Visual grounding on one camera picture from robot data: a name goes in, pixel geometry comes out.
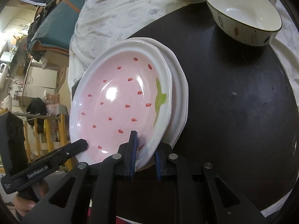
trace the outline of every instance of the wall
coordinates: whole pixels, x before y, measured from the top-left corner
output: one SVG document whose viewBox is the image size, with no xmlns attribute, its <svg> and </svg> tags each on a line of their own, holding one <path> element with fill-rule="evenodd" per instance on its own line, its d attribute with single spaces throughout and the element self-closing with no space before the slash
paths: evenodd
<svg viewBox="0 0 299 224">
<path fill-rule="evenodd" d="M 0 32 L 2 32 L 13 18 L 32 21 L 35 15 L 35 6 L 24 3 L 21 5 L 18 0 L 10 0 L 0 13 Z"/>
<path fill-rule="evenodd" d="M 23 39 L 22 43 L 19 46 L 19 49 L 17 50 L 17 54 L 15 55 L 17 57 L 17 64 L 14 65 L 14 68 L 12 69 L 11 75 L 13 76 L 13 81 L 19 80 L 17 83 L 20 83 L 21 81 L 25 80 L 25 76 L 17 76 L 16 75 L 16 71 L 18 69 L 19 66 L 22 66 L 22 64 L 25 64 L 25 59 L 27 56 L 27 52 L 23 49 L 23 45 L 26 43 L 26 40 Z M 5 81 L 3 90 L 0 91 L 0 101 L 2 101 L 3 99 L 5 99 L 8 95 L 7 92 L 9 92 L 11 94 L 11 96 L 13 97 L 14 92 L 19 90 L 19 87 L 22 87 L 20 85 L 15 84 L 14 82 L 12 82 L 11 79 L 7 79 Z"/>
<path fill-rule="evenodd" d="M 5 6 L 0 13 L 0 32 L 6 28 L 10 21 L 17 16 L 20 12 L 20 8 Z"/>
</svg>

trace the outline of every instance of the white plate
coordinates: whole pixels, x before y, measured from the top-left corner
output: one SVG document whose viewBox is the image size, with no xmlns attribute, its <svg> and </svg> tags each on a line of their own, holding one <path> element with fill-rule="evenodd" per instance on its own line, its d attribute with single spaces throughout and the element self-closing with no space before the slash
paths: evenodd
<svg viewBox="0 0 299 224">
<path fill-rule="evenodd" d="M 172 113 L 162 138 L 173 148 L 180 137 L 188 117 L 189 87 L 184 71 L 175 54 L 165 45 L 152 38 L 130 38 L 128 41 L 145 41 L 156 46 L 164 57 L 172 74 Z"/>
<path fill-rule="evenodd" d="M 86 70 L 70 113 L 70 137 L 87 140 L 78 161 L 95 164 L 138 132 L 136 170 L 154 154 L 171 117 L 172 76 L 160 51 L 125 41 L 103 52 Z"/>
</svg>

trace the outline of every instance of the bowl rim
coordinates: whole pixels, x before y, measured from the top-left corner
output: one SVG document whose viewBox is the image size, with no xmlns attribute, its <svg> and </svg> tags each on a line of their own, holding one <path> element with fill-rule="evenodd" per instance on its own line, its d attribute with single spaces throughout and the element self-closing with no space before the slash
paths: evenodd
<svg viewBox="0 0 299 224">
<path fill-rule="evenodd" d="M 228 17 L 228 18 L 230 18 L 230 19 L 232 19 L 232 20 L 234 20 L 234 21 L 236 21 L 236 22 L 238 22 L 238 23 L 241 23 L 241 24 L 243 24 L 243 25 L 246 25 L 246 26 L 248 26 L 248 27 L 250 27 L 250 28 L 253 28 L 253 29 L 256 29 L 256 30 L 259 30 L 259 31 L 264 31 L 264 32 L 272 32 L 272 33 L 274 33 L 274 32 L 278 32 L 278 31 L 280 31 L 281 28 L 282 28 L 282 19 L 281 19 L 281 16 L 280 16 L 279 12 L 276 10 L 275 6 L 273 6 L 272 3 L 270 3 L 270 2 L 269 2 L 269 3 L 271 4 L 271 6 L 273 6 L 273 7 L 275 8 L 275 10 L 277 11 L 277 13 L 278 13 L 278 15 L 279 15 L 279 18 L 280 18 L 280 22 L 281 22 L 281 26 L 280 26 L 280 28 L 279 28 L 279 29 L 276 29 L 276 30 L 260 29 L 260 28 L 254 27 L 254 26 L 252 26 L 252 25 L 246 24 L 246 23 L 244 23 L 244 22 L 241 22 L 241 21 L 239 21 L 239 20 L 237 20 L 237 19 L 235 19 L 235 18 L 232 18 L 231 16 L 228 16 L 227 14 L 221 12 L 220 10 L 218 10 L 217 8 L 215 8 L 211 3 L 209 3 L 208 0 L 206 0 L 206 2 L 207 2 L 211 7 L 213 7 L 215 10 L 217 10 L 218 12 L 220 12 L 222 15 L 224 15 L 224 16 L 226 16 L 226 17 Z"/>
</svg>

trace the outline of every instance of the round table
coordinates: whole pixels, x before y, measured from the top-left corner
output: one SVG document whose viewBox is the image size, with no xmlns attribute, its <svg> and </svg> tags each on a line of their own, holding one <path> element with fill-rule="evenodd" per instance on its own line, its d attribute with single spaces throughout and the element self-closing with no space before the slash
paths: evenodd
<svg viewBox="0 0 299 224">
<path fill-rule="evenodd" d="M 243 45 L 219 29 L 205 3 L 183 7 L 132 37 L 150 37 L 177 56 L 189 84 L 186 126 L 174 147 L 193 170 L 211 162 L 259 209 L 295 184 L 299 115 L 272 48 Z M 173 223 L 175 185 L 154 166 L 119 182 L 117 215 Z"/>
</svg>

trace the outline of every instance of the strawberry-shaped plate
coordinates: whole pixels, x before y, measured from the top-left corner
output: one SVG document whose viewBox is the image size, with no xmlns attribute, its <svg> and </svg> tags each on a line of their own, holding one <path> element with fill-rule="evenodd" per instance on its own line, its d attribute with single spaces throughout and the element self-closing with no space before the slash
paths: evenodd
<svg viewBox="0 0 299 224">
<path fill-rule="evenodd" d="M 89 145 L 78 161 L 102 162 L 136 130 L 139 170 L 164 135 L 171 100 L 171 72 L 155 46 L 125 41 L 106 50 L 86 70 L 73 98 L 71 142 L 82 138 Z"/>
</svg>

